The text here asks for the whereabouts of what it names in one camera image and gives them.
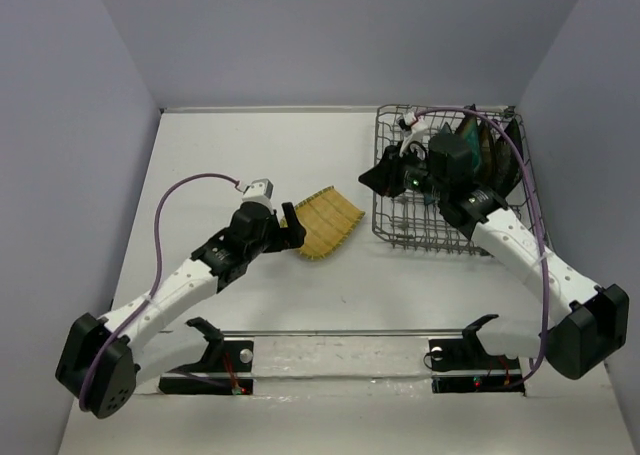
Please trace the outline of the teal square plate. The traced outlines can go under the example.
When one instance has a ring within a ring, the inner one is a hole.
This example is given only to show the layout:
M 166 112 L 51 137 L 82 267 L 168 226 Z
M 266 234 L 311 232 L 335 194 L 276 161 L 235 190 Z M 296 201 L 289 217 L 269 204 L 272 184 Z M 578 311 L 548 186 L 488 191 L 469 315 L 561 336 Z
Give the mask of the teal square plate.
M 439 129 L 433 129 L 426 137 L 427 144 L 430 144 L 431 140 L 436 135 L 451 135 L 453 133 L 451 126 L 448 122 L 445 122 Z M 423 196 L 424 205 L 431 206 L 435 203 L 435 198 L 431 193 L 425 193 Z

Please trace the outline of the teal plate black rim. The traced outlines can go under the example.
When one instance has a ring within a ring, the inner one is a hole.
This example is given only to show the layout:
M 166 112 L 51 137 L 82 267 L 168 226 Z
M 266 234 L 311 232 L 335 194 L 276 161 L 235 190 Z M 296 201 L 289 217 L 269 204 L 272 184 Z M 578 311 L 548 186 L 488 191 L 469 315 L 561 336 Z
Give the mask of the teal plate black rim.
M 477 175 L 482 168 L 482 151 L 480 146 L 479 125 L 475 115 L 466 114 L 455 130 L 471 149 L 472 169 Z

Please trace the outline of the yellow square plate black rim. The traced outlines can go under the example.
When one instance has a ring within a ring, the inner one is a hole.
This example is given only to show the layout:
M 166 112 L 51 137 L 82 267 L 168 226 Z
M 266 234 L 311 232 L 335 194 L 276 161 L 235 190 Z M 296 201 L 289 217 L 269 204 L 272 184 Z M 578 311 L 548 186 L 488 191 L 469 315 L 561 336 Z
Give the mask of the yellow square plate black rim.
M 494 177 L 496 169 L 495 140 L 492 130 L 486 122 L 480 124 L 479 130 L 481 166 L 478 171 L 478 178 L 481 183 L 489 184 Z

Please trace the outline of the black floral plate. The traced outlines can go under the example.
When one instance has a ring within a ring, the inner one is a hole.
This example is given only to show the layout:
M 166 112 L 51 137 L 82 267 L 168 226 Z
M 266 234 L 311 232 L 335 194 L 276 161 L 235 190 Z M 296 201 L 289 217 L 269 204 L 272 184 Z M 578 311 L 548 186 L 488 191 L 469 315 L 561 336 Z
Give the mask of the black floral plate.
M 518 154 L 523 156 L 521 131 L 516 119 L 511 119 L 504 128 L 507 138 L 514 144 Z M 493 190 L 506 198 L 521 180 L 521 167 L 516 160 L 511 145 L 499 136 L 495 142 L 496 169 L 493 178 Z

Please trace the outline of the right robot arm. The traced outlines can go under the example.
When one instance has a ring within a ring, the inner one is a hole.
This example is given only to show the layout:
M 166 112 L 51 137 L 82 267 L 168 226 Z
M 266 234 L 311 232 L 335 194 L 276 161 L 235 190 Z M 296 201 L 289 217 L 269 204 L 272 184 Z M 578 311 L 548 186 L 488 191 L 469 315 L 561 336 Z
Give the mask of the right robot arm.
M 577 380 L 625 345 L 628 294 L 580 274 L 545 244 L 540 228 L 526 228 L 505 199 L 476 177 L 464 140 L 435 135 L 423 156 L 411 147 L 386 147 L 359 182 L 382 197 L 407 190 L 431 194 L 451 227 L 492 255 L 542 304 L 539 321 L 488 314 L 469 324 L 460 343 L 468 365 L 482 367 L 495 356 L 529 358 Z

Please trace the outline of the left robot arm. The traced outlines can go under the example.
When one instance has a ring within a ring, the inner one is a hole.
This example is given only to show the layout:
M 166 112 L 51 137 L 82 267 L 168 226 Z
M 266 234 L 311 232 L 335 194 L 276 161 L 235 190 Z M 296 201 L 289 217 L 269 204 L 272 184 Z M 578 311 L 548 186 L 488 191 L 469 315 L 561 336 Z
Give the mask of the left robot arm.
M 244 276 L 263 253 L 301 247 L 306 230 L 292 203 L 284 216 L 245 201 L 228 227 L 197 248 L 148 293 L 100 317 L 85 313 L 71 325 L 55 371 L 81 410 L 98 419 L 115 414 L 148 368 L 143 351 L 171 322 Z

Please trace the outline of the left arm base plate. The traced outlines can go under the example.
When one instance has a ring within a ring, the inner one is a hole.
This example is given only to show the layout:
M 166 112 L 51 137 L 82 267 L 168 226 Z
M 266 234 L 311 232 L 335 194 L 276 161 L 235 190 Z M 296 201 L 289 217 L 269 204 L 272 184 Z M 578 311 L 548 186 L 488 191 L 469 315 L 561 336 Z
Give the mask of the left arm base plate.
M 252 395 L 253 361 L 253 340 L 226 338 L 210 343 L 198 362 L 164 374 L 158 390 L 165 395 Z

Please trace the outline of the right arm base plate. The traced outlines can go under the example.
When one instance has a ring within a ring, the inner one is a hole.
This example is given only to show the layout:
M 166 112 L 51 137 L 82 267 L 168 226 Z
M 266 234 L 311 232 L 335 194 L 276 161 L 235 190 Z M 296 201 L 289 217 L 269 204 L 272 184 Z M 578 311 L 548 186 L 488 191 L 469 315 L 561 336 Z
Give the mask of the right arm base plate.
M 487 355 L 463 338 L 430 339 L 423 364 L 435 394 L 525 393 L 518 359 Z

